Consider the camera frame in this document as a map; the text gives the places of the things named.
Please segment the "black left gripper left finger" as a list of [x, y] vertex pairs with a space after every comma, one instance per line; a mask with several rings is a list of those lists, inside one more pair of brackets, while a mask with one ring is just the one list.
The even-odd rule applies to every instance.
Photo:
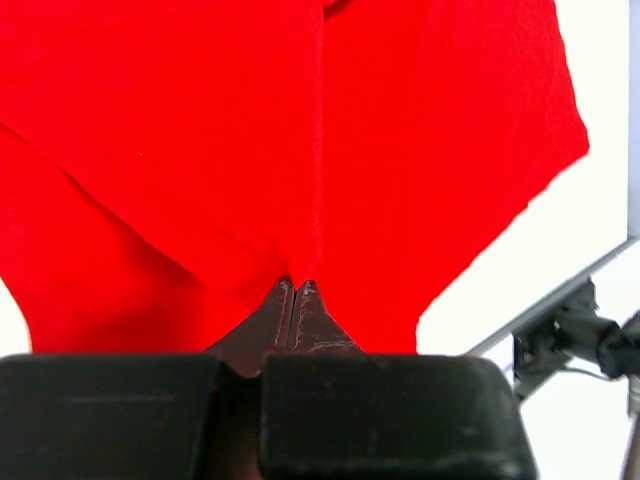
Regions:
[[14, 355], [1, 363], [5, 479], [256, 479], [263, 355], [293, 288], [198, 354]]

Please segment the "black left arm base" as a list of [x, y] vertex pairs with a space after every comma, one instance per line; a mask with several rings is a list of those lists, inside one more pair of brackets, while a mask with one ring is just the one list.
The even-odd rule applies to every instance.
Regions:
[[586, 282], [514, 331], [510, 372], [540, 478], [638, 478], [638, 318], [601, 316]]

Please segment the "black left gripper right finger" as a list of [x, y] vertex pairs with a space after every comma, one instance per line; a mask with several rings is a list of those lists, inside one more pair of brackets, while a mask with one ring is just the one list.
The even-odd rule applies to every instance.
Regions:
[[360, 351], [304, 283], [261, 373], [267, 479], [532, 479], [536, 464], [500, 368], [474, 356]]

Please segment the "red t shirt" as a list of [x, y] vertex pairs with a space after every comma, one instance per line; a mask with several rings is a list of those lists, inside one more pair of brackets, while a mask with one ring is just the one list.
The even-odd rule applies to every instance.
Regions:
[[1, 277], [37, 353], [202, 350], [283, 277], [412, 353], [588, 148], [551, 1], [1, 5]]

